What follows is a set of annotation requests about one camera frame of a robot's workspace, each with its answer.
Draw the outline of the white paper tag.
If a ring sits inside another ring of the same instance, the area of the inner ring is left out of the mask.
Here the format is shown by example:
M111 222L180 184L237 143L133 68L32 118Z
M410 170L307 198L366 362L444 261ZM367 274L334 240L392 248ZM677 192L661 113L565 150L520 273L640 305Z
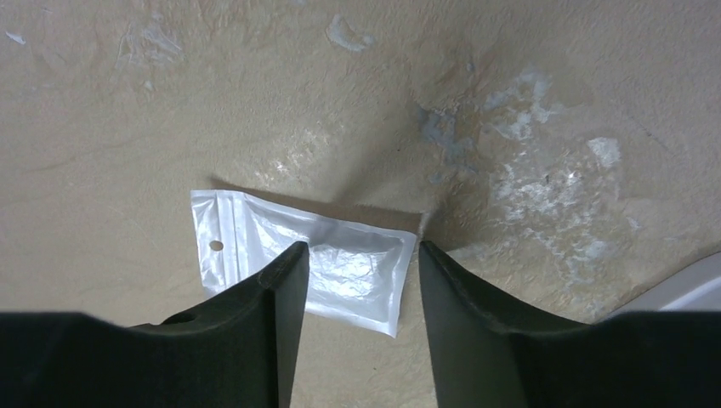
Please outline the white paper tag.
M396 337L416 235L339 220L231 190L193 190L202 285L215 296L296 241L309 247L305 309Z

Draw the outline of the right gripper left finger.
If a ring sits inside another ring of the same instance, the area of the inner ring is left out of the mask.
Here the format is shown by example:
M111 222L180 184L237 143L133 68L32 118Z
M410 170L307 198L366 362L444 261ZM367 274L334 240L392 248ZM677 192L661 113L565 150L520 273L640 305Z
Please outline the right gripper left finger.
M158 325L78 312L1 316L4 407L288 407L309 283L293 243Z

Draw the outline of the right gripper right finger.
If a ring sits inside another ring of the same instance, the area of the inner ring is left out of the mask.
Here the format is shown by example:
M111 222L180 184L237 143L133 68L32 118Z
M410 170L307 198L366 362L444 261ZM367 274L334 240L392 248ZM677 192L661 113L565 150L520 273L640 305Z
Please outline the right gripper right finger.
M419 247L441 407L717 407L720 315L630 312L584 324Z

